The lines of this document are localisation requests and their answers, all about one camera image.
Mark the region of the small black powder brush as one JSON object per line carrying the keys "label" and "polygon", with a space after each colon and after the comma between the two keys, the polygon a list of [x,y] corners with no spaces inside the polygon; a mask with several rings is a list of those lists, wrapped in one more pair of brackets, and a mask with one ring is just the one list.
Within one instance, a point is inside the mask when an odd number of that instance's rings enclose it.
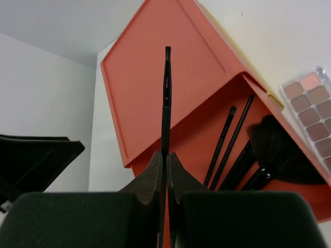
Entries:
{"label": "small black powder brush", "polygon": [[235,190],[255,161],[254,150],[249,140],[227,173],[218,191]]}

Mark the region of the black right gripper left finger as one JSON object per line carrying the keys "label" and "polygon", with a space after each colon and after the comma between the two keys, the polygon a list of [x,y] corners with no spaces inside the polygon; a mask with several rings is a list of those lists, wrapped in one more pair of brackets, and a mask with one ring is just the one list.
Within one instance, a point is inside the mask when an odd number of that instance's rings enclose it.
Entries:
{"label": "black right gripper left finger", "polygon": [[162,247],[162,154],[117,192],[28,193],[1,225],[1,247]]}

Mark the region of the thin black liner brush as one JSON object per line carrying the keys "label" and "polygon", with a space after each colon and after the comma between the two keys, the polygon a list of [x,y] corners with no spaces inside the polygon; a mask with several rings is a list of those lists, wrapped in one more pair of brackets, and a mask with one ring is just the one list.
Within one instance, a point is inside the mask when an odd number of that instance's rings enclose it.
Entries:
{"label": "thin black liner brush", "polygon": [[160,222],[158,247],[163,247],[164,219],[167,196],[167,155],[170,147],[170,125],[172,106],[172,76],[171,76],[171,47],[165,48],[165,65],[163,76],[163,105],[161,124],[161,154],[162,154],[162,177],[160,191]]}

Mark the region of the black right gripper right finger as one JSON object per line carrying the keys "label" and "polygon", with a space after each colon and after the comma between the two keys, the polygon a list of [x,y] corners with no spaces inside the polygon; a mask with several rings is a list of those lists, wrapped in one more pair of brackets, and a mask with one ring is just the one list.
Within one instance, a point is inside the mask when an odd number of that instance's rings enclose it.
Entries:
{"label": "black right gripper right finger", "polygon": [[294,192],[208,190],[167,156],[170,247],[326,247]]}

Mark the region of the black fan brush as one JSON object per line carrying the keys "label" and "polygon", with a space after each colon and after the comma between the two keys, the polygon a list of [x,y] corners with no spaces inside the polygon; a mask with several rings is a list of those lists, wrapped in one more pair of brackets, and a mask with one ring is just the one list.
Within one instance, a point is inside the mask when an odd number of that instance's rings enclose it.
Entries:
{"label": "black fan brush", "polygon": [[272,180],[299,185],[326,184],[273,115],[264,116],[261,122],[248,126],[247,134],[259,168],[242,191],[261,190]]}

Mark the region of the thin dark makeup brush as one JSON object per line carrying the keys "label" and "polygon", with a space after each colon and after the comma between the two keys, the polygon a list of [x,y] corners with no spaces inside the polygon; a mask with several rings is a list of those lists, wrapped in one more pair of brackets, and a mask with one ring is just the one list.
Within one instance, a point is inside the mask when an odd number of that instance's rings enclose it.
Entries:
{"label": "thin dark makeup brush", "polygon": [[235,141],[236,141],[236,139],[237,139],[237,137],[239,135],[240,129],[241,129],[243,123],[244,123],[244,120],[245,120],[245,118],[247,116],[247,113],[249,111],[249,108],[250,108],[250,106],[251,106],[251,104],[253,102],[253,99],[254,99],[254,96],[251,95],[249,97],[246,105],[245,105],[245,108],[244,108],[244,110],[243,110],[243,112],[242,112],[242,114],[240,116],[240,119],[238,121],[238,124],[237,124],[235,130],[234,130],[234,133],[233,133],[233,135],[232,135],[232,137],[230,139],[230,142],[229,142],[229,144],[228,144],[228,146],[227,146],[227,148],[225,150],[225,153],[223,155],[223,158],[222,158],[222,160],[221,160],[221,162],[219,164],[219,167],[218,167],[218,169],[217,169],[217,171],[215,173],[215,176],[214,176],[214,178],[213,178],[213,180],[212,180],[212,182],[210,184],[210,188],[209,188],[210,190],[214,190],[215,189],[215,187],[216,187],[216,185],[217,185],[217,183],[218,183],[218,181],[220,179],[220,176],[221,176],[221,174],[223,172],[223,169],[224,169],[224,167],[225,167],[225,165],[227,163],[227,160],[228,160],[228,158],[229,158],[229,156],[231,154],[231,151],[232,151],[232,148],[233,148],[233,146],[235,144]]}

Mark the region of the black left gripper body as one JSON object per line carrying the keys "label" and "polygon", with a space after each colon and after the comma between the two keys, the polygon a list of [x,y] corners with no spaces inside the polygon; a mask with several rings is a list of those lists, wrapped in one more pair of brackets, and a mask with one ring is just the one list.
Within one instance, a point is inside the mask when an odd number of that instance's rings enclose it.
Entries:
{"label": "black left gripper body", "polygon": [[1,135],[1,212],[28,192],[43,192],[83,151],[67,137]]}

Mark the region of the orange drawer box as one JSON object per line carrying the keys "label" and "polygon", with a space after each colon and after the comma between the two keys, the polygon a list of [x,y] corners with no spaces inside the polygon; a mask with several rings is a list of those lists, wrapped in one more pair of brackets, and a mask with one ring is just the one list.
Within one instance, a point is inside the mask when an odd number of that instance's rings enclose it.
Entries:
{"label": "orange drawer box", "polygon": [[165,48],[171,47],[170,149],[203,181],[231,106],[233,132],[273,115],[322,176],[330,176],[282,114],[280,99],[227,30],[197,1],[145,1],[101,62],[119,150],[139,175],[160,149]]}

